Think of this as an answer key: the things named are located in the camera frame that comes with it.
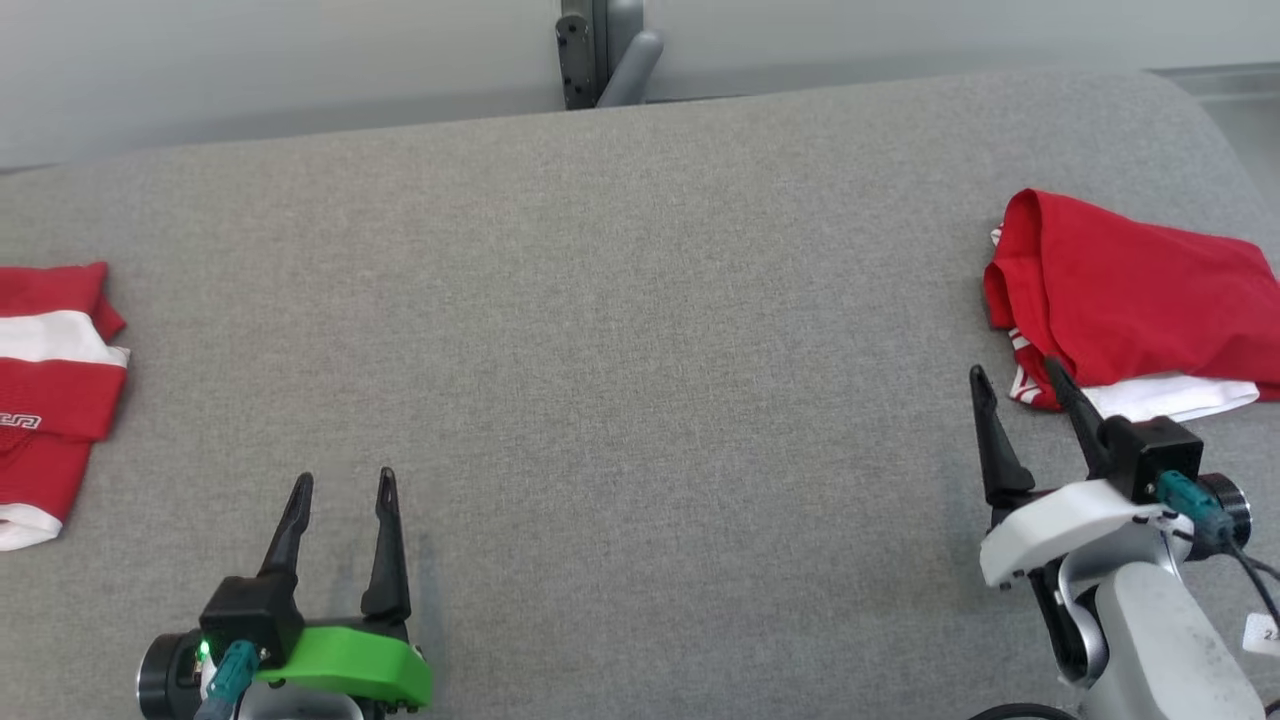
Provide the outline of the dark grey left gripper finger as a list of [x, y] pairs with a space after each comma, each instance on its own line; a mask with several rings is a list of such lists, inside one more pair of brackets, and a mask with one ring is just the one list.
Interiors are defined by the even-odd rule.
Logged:
[[301, 473], [285, 501], [284, 510], [259, 569], [257, 577], [296, 577], [300, 544], [308, 529], [314, 498], [314, 475]]
[[381, 468], [375, 501], [378, 539], [361, 614], [371, 623], [404, 623], [411, 615], [410, 579], [404, 552], [396, 473]]

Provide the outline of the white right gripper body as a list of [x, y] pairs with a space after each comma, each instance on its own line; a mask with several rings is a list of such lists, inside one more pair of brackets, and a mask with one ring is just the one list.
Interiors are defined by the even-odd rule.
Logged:
[[1061, 559], [1078, 580], [1153, 559], [1169, 525], [1164, 503], [1139, 505], [1107, 480], [1080, 480], [1011, 512], [980, 542], [988, 587], [1006, 585]]

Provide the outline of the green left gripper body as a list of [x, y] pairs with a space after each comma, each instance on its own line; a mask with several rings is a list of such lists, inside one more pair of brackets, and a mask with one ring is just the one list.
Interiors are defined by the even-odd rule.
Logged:
[[280, 667], [261, 667], [257, 682], [366, 698], [388, 707], [426, 708], [433, 670], [406, 641], [352, 626], [307, 626]]

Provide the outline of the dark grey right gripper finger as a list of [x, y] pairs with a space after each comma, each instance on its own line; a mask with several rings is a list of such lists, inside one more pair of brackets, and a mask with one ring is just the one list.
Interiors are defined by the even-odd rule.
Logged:
[[1055, 398], [1068, 415], [1087, 466], [1089, 480], [1103, 479], [1114, 469], [1112, 455], [1101, 439], [1103, 418], [1073, 379], [1060, 357], [1046, 357], [1044, 369]]
[[1036, 488], [1030, 471], [1020, 462], [1001, 423], [998, 398], [982, 365], [969, 370], [975, 442], [986, 502], [991, 507], [1020, 507]]

